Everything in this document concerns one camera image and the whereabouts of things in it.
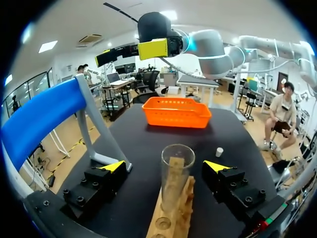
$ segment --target sneaker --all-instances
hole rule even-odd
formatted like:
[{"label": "sneaker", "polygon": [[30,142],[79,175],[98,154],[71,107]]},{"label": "sneaker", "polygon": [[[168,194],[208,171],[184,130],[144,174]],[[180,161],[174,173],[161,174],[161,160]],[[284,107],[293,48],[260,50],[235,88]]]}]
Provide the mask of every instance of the sneaker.
[{"label": "sneaker", "polygon": [[282,160],[282,151],[279,146],[273,151],[274,155],[277,157],[278,160]]},{"label": "sneaker", "polygon": [[260,150],[265,150],[265,151],[270,150],[270,148],[269,148],[269,143],[267,143],[267,142],[264,140],[263,144],[262,144],[262,145],[259,145],[259,149],[260,149]]}]

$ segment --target door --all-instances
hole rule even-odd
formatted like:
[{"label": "door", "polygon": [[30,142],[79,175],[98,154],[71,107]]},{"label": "door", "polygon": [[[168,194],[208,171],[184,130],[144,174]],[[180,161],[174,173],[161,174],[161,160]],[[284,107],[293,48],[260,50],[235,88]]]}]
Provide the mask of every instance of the door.
[{"label": "door", "polygon": [[286,82],[287,82],[288,81],[288,74],[279,72],[278,73],[277,91],[279,91],[281,93],[283,93],[283,90],[282,90],[283,87],[282,87],[282,83],[281,83],[283,79],[286,79]]}]

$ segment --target blue chair back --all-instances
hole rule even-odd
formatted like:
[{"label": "blue chair back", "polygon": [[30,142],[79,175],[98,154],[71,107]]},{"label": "blue chair back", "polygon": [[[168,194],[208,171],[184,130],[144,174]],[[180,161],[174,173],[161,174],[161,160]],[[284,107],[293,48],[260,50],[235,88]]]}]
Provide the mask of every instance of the blue chair back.
[{"label": "blue chair back", "polygon": [[19,108],[1,129],[2,142],[15,168],[21,168],[54,128],[85,107],[85,98],[73,78],[47,89]]}]

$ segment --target plastic basket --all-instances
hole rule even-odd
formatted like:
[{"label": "plastic basket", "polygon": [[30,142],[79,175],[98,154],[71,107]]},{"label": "plastic basket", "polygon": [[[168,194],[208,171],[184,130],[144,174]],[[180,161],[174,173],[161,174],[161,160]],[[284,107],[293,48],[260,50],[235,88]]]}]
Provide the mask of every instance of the plastic basket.
[{"label": "plastic basket", "polygon": [[152,97],[142,106],[150,125],[205,128],[211,112],[192,98]]}]

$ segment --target ceiling light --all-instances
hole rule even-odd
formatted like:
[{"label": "ceiling light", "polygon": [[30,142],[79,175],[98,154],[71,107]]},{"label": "ceiling light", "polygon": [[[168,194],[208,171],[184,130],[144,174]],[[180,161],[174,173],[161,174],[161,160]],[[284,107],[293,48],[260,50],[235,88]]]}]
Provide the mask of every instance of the ceiling light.
[{"label": "ceiling light", "polygon": [[240,42],[240,40],[238,37],[235,37],[232,39],[232,43],[234,43],[234,44],[238,44],[239,42]]},{"label": "ceiling light", "polygon": [[22,43],[26,43],[28,39],[31,37],[33,31],[33,24],[30,23],[23,31],[22,36],[21,36],[21,41]]},{"label": "ceiling light", "polygon": [[314,52],[312,46],[311,46],[308,42],[306,42],[306,41],[300,41],[299,43],[301,43],[302,46],[305,46],[305,47],[306,47],[306,49],[308,50],[308,53],[309,53],[309,54],[311,54],[311,55],[313,55],[313,56],[315,55],[315,52]]},{"label": "ceiling light", "polygon": [[45,44],[42,44],[39,53],[45,52],[45,51],[49,51],[51,49],[54,48],[54,46],[56,45],[57,41],[52,41],[52,42],[48,42]]},{"label": "ceiling light", "polygon": [[9,82],[12,81],[12,74],[10,74],[6,79],[4,85],[7,85]]},{"label": "ceiling light", "polygon": [[177,20],[177,14],[176,11],[160,11],[160,14],[166,16],[171,21]]}]

